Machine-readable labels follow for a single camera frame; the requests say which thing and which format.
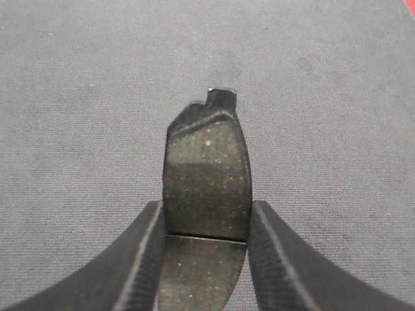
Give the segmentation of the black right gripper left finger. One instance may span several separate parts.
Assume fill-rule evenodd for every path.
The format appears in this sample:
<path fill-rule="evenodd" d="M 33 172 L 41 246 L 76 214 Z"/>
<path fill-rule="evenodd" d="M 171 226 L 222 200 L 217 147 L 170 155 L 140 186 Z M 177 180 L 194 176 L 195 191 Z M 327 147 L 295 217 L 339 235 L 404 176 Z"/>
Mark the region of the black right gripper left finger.
<path fill-rule="evenodd" d="M 165 219 L 151 201 L 100 255 L 10 310 L 152 310 L 160 279 Z"/>

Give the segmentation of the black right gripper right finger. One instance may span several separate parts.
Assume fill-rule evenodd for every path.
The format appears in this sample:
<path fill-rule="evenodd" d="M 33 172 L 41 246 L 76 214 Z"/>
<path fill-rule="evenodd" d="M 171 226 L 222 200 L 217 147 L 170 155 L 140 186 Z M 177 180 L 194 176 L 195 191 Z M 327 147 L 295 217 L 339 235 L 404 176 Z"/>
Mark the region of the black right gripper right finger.
<path fill-rule="evenodd" d="M 413 310 L 333 264 L 265 201 L 252 207 L 250 271 L 260 310 Z"/>

